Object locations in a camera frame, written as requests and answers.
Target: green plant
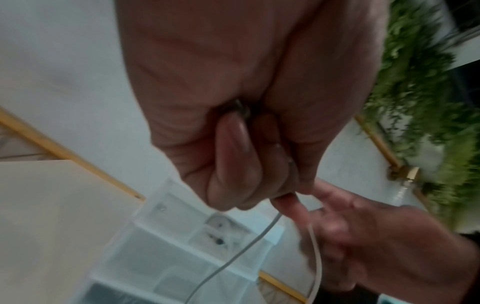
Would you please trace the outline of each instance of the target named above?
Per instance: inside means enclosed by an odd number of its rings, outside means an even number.
[[[381,70],[364,107],[365,121],[387,117],[386,134],[397,156],[416,156],[423,140],[444,146],[436,185],[428,194],[437,215],[454,223],[480,183],[480,112],[457,101],[448,70],[454,56],[438,39],[437,8],[393,0]],[[400,121],[407,120],[404,127]]]

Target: hand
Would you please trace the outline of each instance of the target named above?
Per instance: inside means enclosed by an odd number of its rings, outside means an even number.
[[[319,180],[313,195],[324,205],[311,213],[324,288],[348,291],[360,284],[414,304],[462,301],[480,265],[473,242],[413,207],[371,201]],[[310,237],[300,230],[313,267]]]
[[[208,205],[308,193],[380,66],[385,0],[117,0],[153,144]],[[261,109],[247,126],[218,107]]]

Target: earphone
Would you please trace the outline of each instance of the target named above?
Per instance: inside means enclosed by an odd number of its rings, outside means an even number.
[[[265,230],[260,233],[253,241],[251,241],[245,248],[240,250],[239,253],[237,253],[234,257],[232,257],[228,262],[226,262],[224,265],[222,265],[220,268],[212,272],[209,276],[207,276],[200,284],[195,287],[195,289],[190,293],[188,298],[185,301],[185,304],[189,304],[190,300],[193,298],[195,293],[203,286],[205,285],[209,280],[211,280],[214,276],[219,274],[222,270],[230,266],[233,262],[235,262],[239,257],[242,256],[247,250],[249,250],[253,245],[255,245],[258,241],[260,241],[272,228],[275,226],[275,224],[280,220],[282,215],[278,213],[273,221],[265,228]],[[317,239],[315,238],[315,233],[312,227],[312,224],[308,225],[308,233],[310,235],[311,242],[313,244],[313,251],[315,252],[315,263],[316,263],[316,274],[315,274],[315,280],[313,282],[313,288],[311,290],[310,296],[308,297],[308,300],[306,304],[313,304],[315,298],[317,297],[317,293],[320,288],[320,282],[322,280],[322,260],[320,257],[320,249],[319,249],[319,244],[317,242]]]

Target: sleeve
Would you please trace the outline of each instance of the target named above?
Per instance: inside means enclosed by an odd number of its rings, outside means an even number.
[[[463,237],[473,241],[478,247],[480,247],[480,233],[474,234],[462,234]],[[478,304],[480,303],[480,269],[476,275],[476,279],[471,285],[470,289],[466,293],[461,304]]]

